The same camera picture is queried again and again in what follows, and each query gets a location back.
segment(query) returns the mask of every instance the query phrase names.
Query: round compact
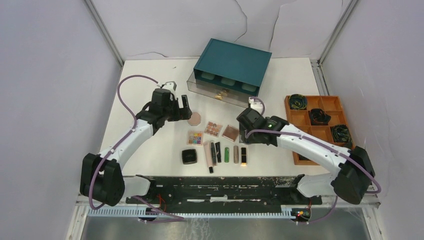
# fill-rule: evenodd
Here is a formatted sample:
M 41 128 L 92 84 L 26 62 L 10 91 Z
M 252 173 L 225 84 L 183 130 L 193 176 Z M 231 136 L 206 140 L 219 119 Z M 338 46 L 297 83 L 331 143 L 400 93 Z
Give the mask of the round compact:
M 197 126 L 202 121 L 202 118 L 200 117 L 200 114 L 198 112 L 193 112 L 190 119 L 187 120 L 188 124 L 191 126 Z

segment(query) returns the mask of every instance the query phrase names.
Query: teal storage box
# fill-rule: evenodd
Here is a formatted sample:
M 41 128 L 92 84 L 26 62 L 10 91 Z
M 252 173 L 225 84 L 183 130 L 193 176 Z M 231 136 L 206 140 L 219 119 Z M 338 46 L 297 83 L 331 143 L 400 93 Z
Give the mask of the teal storage box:
M 187 81 L 188 89 L 247 107 L 249 97 L 259 94 L 271 54 L 211 38 Z

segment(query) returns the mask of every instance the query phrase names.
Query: tabletop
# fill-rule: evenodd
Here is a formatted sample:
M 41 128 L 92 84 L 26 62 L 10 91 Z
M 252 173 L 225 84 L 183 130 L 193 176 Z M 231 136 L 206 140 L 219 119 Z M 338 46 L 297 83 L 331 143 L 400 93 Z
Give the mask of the tabletop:
M 221 142 L 221 151 L 230 149 L 230 161 L 214 167 L 209 173 L 203 146 L 187 145 L 188 131 L 204 131 L 207 123 L 215 122 L 238 127 L 236 117 L 243 107 L 219 101 L 195 92 L 187 87 L 187 79 L 193 72 L 197 59 L 164 59 L 164 60 L 128 60 L 125 62 L 120 80 L 130 75 L 145 75 L 160 83 L 175 81 L 176 97 L 187 95 L 193 112 L 201 115 L 198 126 L 190 126 L 186 120 L 166 122 L 159 131 L 143 143 L 128 160 L 122 170 L 124 176 L 203 176 L 203 177 L 257 177 L 257 176 L 297 176 L 299 174 L 318 175 L 327 173 L 321 166 L 294 165 L 290 150 L 267 146 L 265 144 L 244 145 L 232 142 L 221 135 L 219 137 L 204 134 L 204 141 Z M 156 85 L 147 79 L 135 77 L 121 86 L 124 102 L 135 113 L 149 102 Z M 266 105 L 264 116 L 286 118 L 284 98 L 287 95 L 319 95 L 314 73 L 309 58 L 272 58 L 260 87 L 258 97 Z M 115 143 L 132 126 L 131 115 L 125 110 L 115 96 L 101 149 Z M 247 148 L 247 165 L 233 162 L 233 146 Z M 183 164 L 182 150 L 196 149 L 197 163 Z

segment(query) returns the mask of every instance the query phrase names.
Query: makeup product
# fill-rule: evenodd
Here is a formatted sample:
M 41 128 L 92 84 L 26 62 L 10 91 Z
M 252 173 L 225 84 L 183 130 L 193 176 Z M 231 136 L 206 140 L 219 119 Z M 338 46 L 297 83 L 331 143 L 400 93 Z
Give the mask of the makeup product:
M 203 134 L 201 131 L 188 131 L 187 145 L 202 145 Z
M 217 165 L 217 150 L 215 149 L 215 142 L 210 141 L 210 154 L 212 155 L 213 166 Z
M 193 112 L 190 119 L 187 120 L 187 122 L 188 122 L 188 124 L 190 124 L 190 126 L 197 126 L 201 123 L 201 121 L 202 121 L 202 117 L 200 116 L 200 114 L 198 112 Z
M 228 148 L 228 147 L 225 148 L 224 162 L 226 162 L 226 163 L 230 162 L 230 148 Z
M 216 159 L 218 160 L 218 163 L 221 163 L 221 143 L 217 142 L 215 143 L 215 149 L 216 149 Z
M 222 136 L 226 139 L 229 139 L 233 142 L 237 140 L 239 137 L 239 129 L 236 127 L 233 127 L 231 125 L 227 125 L 224 132 L 222 133 Z
M 204 156 L 206 157 L 206 164 L 209 169 L 209 173 L 214 173 L 214 164 L 212 163 L 211 145 L 209 141 L 203 143 Z
M 234 146 L 234 163 L 239 163 L 239 146 Z
M 248 164 L 248 153 L 245 147 L 241 148 L 241 165 L 245 166 Z
M 181 153 L 182 164 L 195 164 L 198 162 L 196 149 L 186 149 Z
M 204 129 L 205 134 L 209 134 L 214 137 L 218 137 L 220 135 L 221 129 L 223 126 L 221 124 L 217 124 L 215 122 L 208 122 L 206 128 Z

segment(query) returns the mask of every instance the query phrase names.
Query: pink eyeshadow palette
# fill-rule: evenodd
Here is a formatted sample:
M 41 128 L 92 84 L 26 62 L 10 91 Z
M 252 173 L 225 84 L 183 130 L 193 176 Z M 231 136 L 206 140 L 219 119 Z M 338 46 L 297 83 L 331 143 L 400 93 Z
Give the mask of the pink eyeshadow palette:
M 188 145 L 202 145 L 203 132 L 201 131 L 189 131 L 187 136 Z
M 205 134 L 209 134 L 214 137 L 218 137 L 220 135 L 221 129 L 223 126 L 221 124 L 217 124 L 215 122 L 208 122 L 206 128 L 204 129 Z

